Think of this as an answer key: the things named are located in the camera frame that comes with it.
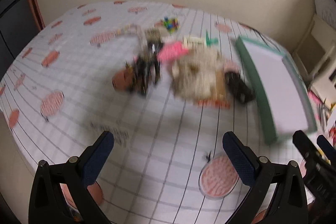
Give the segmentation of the black toy car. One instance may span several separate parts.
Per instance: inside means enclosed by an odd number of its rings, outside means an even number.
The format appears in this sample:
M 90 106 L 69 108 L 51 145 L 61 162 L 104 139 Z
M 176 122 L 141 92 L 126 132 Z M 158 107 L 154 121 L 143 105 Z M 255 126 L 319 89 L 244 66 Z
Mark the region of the black toy car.
M 224 73 L 224 78 L 228 86 L 228 90 L 240 103 L 247 104 L 255 99 L 253 90 L 245 84 L 237 72 L 226 72 Z

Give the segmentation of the cream lace scrunchie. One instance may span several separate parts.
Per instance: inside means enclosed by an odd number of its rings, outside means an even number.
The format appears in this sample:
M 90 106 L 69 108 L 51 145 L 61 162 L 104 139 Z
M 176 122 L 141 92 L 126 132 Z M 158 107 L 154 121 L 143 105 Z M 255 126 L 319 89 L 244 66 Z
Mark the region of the cream lace scrunchie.
M 189 101 L 209 98 L 215 85 L 215 72 L 224 68 L 225 59 L 213 48 L 194 48 L 173 62 L 172 88 L 176 97 Z

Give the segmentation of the green plastic figure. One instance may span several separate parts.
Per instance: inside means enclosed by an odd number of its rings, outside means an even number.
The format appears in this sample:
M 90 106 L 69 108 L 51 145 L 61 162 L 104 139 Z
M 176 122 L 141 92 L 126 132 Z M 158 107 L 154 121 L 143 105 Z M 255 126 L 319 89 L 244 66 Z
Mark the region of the green plastic figure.
M 218 38 L 211 38 L 209 32 L 206 30 L 206 46 L 212 47 L 214 45 L 217 45 L 218 42 Z

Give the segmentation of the cream hair claw clip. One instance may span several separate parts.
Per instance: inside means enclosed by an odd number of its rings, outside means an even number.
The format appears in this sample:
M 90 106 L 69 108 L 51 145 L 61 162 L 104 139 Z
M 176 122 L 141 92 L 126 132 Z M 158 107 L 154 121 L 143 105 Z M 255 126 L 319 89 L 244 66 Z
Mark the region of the cream hair claw clip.
M 183 37 L 183 47 L 187 49 L 206 47 L 206 40 L 204 38 L 198 38 L 194 36 L 184 36 Z

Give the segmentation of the black gold action figure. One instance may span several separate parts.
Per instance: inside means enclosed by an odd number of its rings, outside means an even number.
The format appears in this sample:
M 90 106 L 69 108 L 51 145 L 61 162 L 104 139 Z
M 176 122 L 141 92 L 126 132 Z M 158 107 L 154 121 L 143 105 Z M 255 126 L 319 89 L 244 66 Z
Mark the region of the black gold action figure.
M 148 42 L 133 64 L 132 88 L 135 88 L 142 96 L 147 95 L 150 81 L 156 85 L 161 79 L 161 62 L 158 59 L 158 54 L 163 46 L 164 44 L 160 40 Z

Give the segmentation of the pink comb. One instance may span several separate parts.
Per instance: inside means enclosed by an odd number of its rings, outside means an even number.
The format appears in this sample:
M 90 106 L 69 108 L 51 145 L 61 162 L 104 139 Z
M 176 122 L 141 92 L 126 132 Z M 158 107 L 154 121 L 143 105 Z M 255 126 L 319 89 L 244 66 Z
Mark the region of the pink comb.
M 157 59 L 159 62 L 165 63 L 188 53 L 189 49 L 185 48 L 182 42 L 176 41 L 173 43 L 166 43 L 157 54 Z

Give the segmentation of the colourful bead toy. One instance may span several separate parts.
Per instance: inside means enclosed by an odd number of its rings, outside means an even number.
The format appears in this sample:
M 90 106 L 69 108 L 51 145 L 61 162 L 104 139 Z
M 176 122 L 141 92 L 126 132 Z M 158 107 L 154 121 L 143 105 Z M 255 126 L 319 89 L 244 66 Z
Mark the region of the colourful bead toy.
M 163 26 L 168 30 L 168 32 L 175 32 L 179 29 L 179 22 L 177 18 L 165 17 L 163 20 Z

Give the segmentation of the cotton swab bag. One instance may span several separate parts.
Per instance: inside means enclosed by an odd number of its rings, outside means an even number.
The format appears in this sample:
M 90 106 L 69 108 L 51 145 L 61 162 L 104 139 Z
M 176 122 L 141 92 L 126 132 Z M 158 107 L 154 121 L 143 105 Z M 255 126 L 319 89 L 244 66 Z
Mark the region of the cotton swab bag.
M 147 43 L 161 43 L 163 38 L 170 36 L 164 27 L 153 27 L 144 30 Z

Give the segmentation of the white tray with green rim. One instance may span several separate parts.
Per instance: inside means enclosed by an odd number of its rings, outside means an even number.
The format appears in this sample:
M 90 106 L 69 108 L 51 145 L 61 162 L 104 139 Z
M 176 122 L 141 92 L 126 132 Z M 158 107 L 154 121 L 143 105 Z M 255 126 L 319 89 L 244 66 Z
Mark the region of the white tray with green rim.
M 239 36 L 235 47 L 254 90 L 264 142 L 291 138 L 295 131 L 317 132 L 306 87 L 285 51 Z

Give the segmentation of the cream shelf unit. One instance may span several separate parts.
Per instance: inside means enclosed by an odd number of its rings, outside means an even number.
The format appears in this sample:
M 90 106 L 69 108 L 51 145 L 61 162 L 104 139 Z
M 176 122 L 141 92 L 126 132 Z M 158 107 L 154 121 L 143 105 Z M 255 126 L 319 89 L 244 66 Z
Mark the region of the cream shelf unit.
M 335 29 L 314 15 L 292 53 L 307 88 L 322 101 L 335 101 Z

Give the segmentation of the white commemorative book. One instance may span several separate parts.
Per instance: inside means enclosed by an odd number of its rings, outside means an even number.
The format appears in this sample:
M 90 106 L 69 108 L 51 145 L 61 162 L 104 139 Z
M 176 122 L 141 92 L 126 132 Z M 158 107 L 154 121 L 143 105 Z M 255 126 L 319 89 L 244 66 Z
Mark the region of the white commemorative book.
M 333 29 L 336 28 L 336 4 L 335 0 L 314 0 L 315 12 Z

